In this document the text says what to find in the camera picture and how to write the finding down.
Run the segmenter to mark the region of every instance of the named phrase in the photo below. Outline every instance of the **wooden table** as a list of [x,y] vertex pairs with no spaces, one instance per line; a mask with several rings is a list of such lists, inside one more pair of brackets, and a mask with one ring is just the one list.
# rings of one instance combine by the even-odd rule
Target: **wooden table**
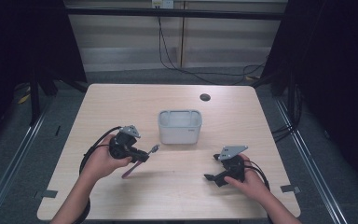
[[[203,93],[211,96],[204,102]],[[88,219],[176,220],[246,219],[266,217],[264,209],[229,185],[218,188],[204,174],[224,171],[213,154],[223,146],[246,145],[244,154],[267,176],[271,191],[296,216],[300,215],[281,157],[261,105],[251,87],[197,85],[116,85],[89,87],[48,185],[56,198],[44,198],[37,216],[50,220],[78,177],[83,154],[107,130],[135,125],[141,138],[134,145],[148,151],[160,144],[161,110],[196,109],[202,114],[200,138],[195,145],[163,145],[126,179],[128,167],[101,179],[90,195]]]

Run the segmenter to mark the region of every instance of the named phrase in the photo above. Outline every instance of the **black cable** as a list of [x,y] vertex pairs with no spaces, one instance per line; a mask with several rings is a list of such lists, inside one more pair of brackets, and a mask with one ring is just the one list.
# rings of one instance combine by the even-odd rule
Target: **black cable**
[[[239,81],[236,81],[234,83],[231,83],[231,84],[226,84],[226,85],[229,85],[229,86],[233,86],[233,85],[237,85],[241,82],[243,82],[244,78],[246,75],[249,75],[249,74],[252,74],[253,72],[257,71],[259,68],[261,67],[264,67],[264,64],[265,63],[261,63],[261,64],[253,64],[253,65],[247,65],[243,68],[242,70],[242,74],[227,74],[227,73],[213,73],[213,72],[197,72],[197,73],[193,73],[193,72],[189,72],[189,71],[186,71],[184,69],[180,69],[180,68],[177,68],[172,60],[171,60],[171,57],[168,53],[168,50],[167,50],[167,44],[165,42],[165,37],[164,37],[164,34],[162,32],[162,27],[161,27],[161,18],[158,17],[158,52],[159,52],[159,60],[161,62],[161,64],[169,69],[169,70],[172,70],[172,71],[178,71],[180,73],[183,73],[183,74],[187,74],[187,75],[192,75],[202,81],[205,81],[207,83],[210,83],[210,84],[214,84],[214,85],[224,85],[224,84],[219,84],[219,83],[216,83],[216,82],[212,82],[210,80],[207,80],[203,77],[200,77],[198,75],[218,75],[218,76],[232,76],[232,77],[241,77],[241,79]],[[167,58],[168,58],[168,61],[171,65],[171,67],[167,66],[163,61],[162,61],[162,54],[161,54],[161,39],[162,39],[162,42],[163,42],[163,45],[164,45],[164,48],[165,48],[165,54],[167,55]],[[248,73],[245,73],[245,69],[248,68],[248,67],[251,67],[251,66],[256,66],[256,69],[252,70],[251,72],[248,72]]]
[[98,144],[99,144],[108,134],[110,134],[112,131],[118,130],[118,129],[120,129],[120,128],[121,128],[120,126],[117,126],[116,128],[113,128],[113,129],[107,131],[106,133],[104,133],[104,134],[100,137],[100,139],[98,139],[98,140],[94,143],[94,145],[92,145],[92,147],[89,148],[89,150],[86,152],[86,154],[84,154],[83,160],[82,160],[81,163],[80,163],[79,174],[81,174],[81,172],[82,172],[84,166],[86,165],[86,162],[87,162],[87,160],[89,159],[89,157],[91,156],[91,154],[95,151],[95,149],[97,149],[97,147],[99,147]]
[[[323,1],[323,4],[321,6],[321,9],[319,10],[318,12],[318,15],[316,17],[316,20],[315,22],[312,24],[312,26],[310,27],[310,30],[309,30],[309,33],[306,34],[306,36],[304,36],[304,38],[302,39],[301,42],[299,42],[299,46],[303,46],[305,45],[305,50],[304,52],[301,54],[301,50],[298,50],[297,52],[293,52],[292,54],[294,54],[295,56],[293,56],[291,59],[289,59],[290,61],[290,66],[289,66],[289,69],[290,70],[295,70],[294,69],[294,66],[293,66],[293,63],[294,63],[294,58],[300,58],[299,59],[299,65],[298,66],[301,66],[304,62],[305,62],[305,58],[307,56],[307,53],[308,51],[310,50],[310,42],[314,36],[314,33],[315,33],[315,30],[316,30],[316,27],[317,27],[317,24],[318,22],[320,21],[320,18],[322,16],[322,12],[323,12],[323,8],[325,6],[327,1]],[[291,134],[293,131],[296,130],[296,128],[298,127],[298,123],[300,121],[300,118],[301,118],[301,114],[302,114],[302,95],[300,94],[299,92],[299,89],[298,87],[295,87],[295,96],[297,96],[297,116],[295,116],[295,120],[293,121],[293,124],[289,125],[288,128],[287,128],[287,133],[284,133],[280,136],[278,136],[279,138],[275,140],[275,143],[281,141],[283,138],[285,138],[287,135]]]
[[266,186],[266,188],[267,188],[268,190],[270,190],[270,188],[269,188],[269,182],[267,181],[267,177],[266,177],[266,175],[264,174],[264,172],[261,170],[261,168],[260,168],[255,162],[253,162],[253,161],[248,161],[248,162],[250,162],[251,164],[255,165],[257,168],[254,167],[254,166],[248,166],[248,165],[243,165],[243,167],[244,167],[244,168],[249,168],[249,169],[252,169],[252,170],[255,170],[256,172],[258,172],[258,173],[260,174],[261,178],[263,179],[264,185]]
[[302,115],[302,104],[303,104],[303,96],[299,90],[298,87],[296,87],[296,114],[295,114],[295,120],[290,125],[283,126],[279,128],[278,130],[275,130],[272,132],[272,134],[280,133],[279,135],[275,135],[275,143],[280,142],[283,140],[286,136],[293,133],[300,122],[301,115]]

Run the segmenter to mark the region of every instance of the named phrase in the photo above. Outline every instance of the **black controller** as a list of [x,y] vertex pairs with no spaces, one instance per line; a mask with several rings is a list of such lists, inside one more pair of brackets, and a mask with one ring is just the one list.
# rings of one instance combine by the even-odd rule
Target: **black controller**
[[[214,154],[213,157],[218,161],[220,154]],[[204,175],[207,180],[214,181],[218,187],[226,185],[225,176],[231,176],[234,179],[240,180],[243,182],[245,180],[244,175],[244,163],[243,159],[240,156],[235,156],[229,160],[221,161],[223,163],[223,167],[226,169],[224,172],[218,175]]]
[[147,161],[149,159],[147,152],[132,146],[136,143],[135,137],[141,136],[133,125],[120,128],[118,134],[109,142],[110,155],[115,159],[132,157],[131,162]]

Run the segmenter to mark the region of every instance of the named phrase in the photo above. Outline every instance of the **white container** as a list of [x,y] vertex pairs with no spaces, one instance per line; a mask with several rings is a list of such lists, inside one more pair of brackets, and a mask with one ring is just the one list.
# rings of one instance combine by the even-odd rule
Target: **white container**
[[195,144],[201,124],[198,110],[163,110],[158,114],[159,140],[163,144]]

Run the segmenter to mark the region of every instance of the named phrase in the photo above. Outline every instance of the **forearm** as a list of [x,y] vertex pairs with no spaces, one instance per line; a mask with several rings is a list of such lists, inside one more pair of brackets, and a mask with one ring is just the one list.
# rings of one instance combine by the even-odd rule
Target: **forearm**
[[257,201],[266,210],[274,224],[301,223],[271,192],[266,191]]
[[97,180],[81,175],[51,223],[73,223],[86,208]]

